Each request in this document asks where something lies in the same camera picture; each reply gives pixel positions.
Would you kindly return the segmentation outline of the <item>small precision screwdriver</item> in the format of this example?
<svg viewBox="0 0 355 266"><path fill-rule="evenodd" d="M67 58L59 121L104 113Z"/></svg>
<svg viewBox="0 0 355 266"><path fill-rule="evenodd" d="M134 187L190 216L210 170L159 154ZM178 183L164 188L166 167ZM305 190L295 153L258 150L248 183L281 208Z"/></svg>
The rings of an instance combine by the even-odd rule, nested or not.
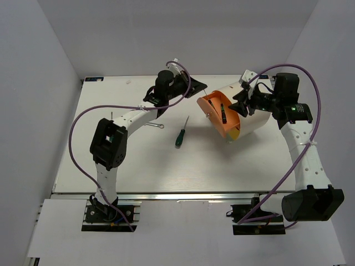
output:
<svg viewBox="0 0 355 266"><path fill-rule="evenodd" d="M217 117L218 117L220 120L222 120L222 118L221 118L221 116L219 115L217 109L215 108L215 105L213 104L213 102L212 102L210 99L208 100L208 102L209 102L209 104L212 106L212 108L214 109L214 111L215 111Z"/></svg>
<svg viewBox="0 0 355 266"><path fill-rule="evenodd" d="M224 104L223 103L220 104L220 108L221 108L222 123L223 124L227 124L227 118L226 118L226 113L225 113L225 108L224 108Z"/></svg>
<svg viewBox="0 0 355 266"><path fill-rule="evenodd" d="M203 91L204 91L204 93L205 93L205 98L206 98L206 100L207 100L208 103L214 108L214 105L213 105L212 101L210 100L209 95L207 94L206 90L204 89Z"/></svg>

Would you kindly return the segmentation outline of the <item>orange top drawer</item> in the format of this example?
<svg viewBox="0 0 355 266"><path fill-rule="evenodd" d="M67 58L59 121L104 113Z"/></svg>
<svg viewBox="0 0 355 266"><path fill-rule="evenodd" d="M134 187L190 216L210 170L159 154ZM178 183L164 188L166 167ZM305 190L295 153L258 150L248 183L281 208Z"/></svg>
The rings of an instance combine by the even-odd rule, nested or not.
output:
<svg viewBox="0 0 355 266"><path fill-rule="evenodd" d="M198 98L196 102L223 138L228 142L238 139L240 135L240 118L237 112L229 109L232 103L224 93L215 90Z"/></svg>

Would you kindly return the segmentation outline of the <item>white cylindrical drawer cabinet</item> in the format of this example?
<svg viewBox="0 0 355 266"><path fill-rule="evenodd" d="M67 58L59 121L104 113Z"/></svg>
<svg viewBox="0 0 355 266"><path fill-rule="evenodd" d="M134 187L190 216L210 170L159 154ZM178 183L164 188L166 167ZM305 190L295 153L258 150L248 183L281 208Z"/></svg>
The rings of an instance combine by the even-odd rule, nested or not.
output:
<svg viewBox="0 0 355 266"><path fill-rule="evenodd" d="M241 85L236 82L230 85L227 85L223 88L217 89L224 93L231 101L231 103L237 102L232 97L239 93L242 90ZM264 126L267 121L269 120L270 113L265 111L255 111L253 115L248 115L247 117L242 117L239 115L240 118L240 135L239 138L246 136L247 134L252 133L256 129Z"/></svg>

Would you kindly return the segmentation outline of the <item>yellow drawer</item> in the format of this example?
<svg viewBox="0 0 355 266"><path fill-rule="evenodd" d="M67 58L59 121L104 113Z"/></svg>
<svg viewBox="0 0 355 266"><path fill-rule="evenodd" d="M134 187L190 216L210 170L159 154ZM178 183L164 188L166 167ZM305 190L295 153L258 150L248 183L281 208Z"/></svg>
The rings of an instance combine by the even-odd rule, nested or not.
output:
<svg viewBox="0 0 355 266"><path fill-rule="evenodd" d="M232 129L226 133L226 139L228 143L232 143L239 138L240 130Z"/></svg>

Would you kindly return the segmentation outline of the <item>large green-handled screwdriver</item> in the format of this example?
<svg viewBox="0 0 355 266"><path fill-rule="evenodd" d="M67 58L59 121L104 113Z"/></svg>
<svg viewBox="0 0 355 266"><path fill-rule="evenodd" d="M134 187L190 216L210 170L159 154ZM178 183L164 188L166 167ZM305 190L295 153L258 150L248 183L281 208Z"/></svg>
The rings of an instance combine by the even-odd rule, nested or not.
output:
<svg viewBox="0 0 355 266"><path fill-rule="evenodd" d="M175 148L176 149L179 149L183 143L183 140L184 140L184 135L186 133L186 126L187 126L187 123L188 123L188 120L189 120L189 116L186 118L186 121L184 123L184 127L180 130L176 140L175 140Z"/></svg>

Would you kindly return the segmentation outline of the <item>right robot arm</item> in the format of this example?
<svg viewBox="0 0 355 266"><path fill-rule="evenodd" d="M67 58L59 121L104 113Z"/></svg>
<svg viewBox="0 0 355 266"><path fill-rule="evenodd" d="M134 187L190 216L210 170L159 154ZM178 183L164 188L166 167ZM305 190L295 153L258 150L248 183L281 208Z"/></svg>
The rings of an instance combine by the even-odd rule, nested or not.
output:
<svg viewBox="0 0 355 266"><path fill-rule="evenodd" d="M321 164L314 141L319 120L314 120L307 104L299 103L298 75L278 73L271 93L258 88L259 75L245 70L239 83L242 90L229 109L243 117L258 111L272 114L286 140L291 168L277 185L250 207L238 224L263 221L282 215L289 222L327 221L344 201L341 189L332 186Z"/></svg>

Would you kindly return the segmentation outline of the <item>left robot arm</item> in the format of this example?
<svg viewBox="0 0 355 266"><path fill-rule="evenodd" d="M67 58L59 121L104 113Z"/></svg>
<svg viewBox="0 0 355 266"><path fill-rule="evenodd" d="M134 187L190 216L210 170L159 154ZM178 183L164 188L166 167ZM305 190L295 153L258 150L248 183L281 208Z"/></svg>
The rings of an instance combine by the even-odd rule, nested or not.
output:
<svg viewBox="0 0 355 266"><path fill-rule="evenodd" d="M146 123L159 118L170 100L181 95L190 98L206 88L206 84L188 78L183 71L173 74L170 70L162 70L137 110L130 110L114 120L101 119L98 122L90 153L100 187L90 197L90 202L98 209L98 215L103 220L112 221L117 215L116 176L118 166L126 156L129 136Z"/></svg>

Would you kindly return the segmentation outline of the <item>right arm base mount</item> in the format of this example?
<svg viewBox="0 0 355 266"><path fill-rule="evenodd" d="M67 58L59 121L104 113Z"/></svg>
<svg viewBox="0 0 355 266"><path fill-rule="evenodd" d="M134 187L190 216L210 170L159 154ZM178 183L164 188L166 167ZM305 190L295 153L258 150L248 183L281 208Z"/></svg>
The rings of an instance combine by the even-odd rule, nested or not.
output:
<svg viewBox="0 0 355 266"><path fill-rule="evenodd" d="M259 201L260 199L254 196L247 203L231 205L231 209L226 212L226 217L232 220L233 235L271 236L286 234L283 217L272 212L265 212L260 208L250 215L246 221L238 224Z"/></svg>

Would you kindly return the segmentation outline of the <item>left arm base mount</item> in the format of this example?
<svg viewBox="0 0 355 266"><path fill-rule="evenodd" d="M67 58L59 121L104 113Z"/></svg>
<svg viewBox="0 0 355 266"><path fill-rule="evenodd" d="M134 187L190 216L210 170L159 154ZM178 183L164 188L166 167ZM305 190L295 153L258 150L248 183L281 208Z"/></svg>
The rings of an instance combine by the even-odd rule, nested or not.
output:
<svg viewBox="0 0 355 266"><path fill-rule="evenodd" d="M133 233L140 219L140 206L124 204L120 205L119 209L131 224L133 231L130 229L123 216L117 211L114 211L113 214L109 216L105 216L90 203L88 203L85 208L81 231Z"/></svg>

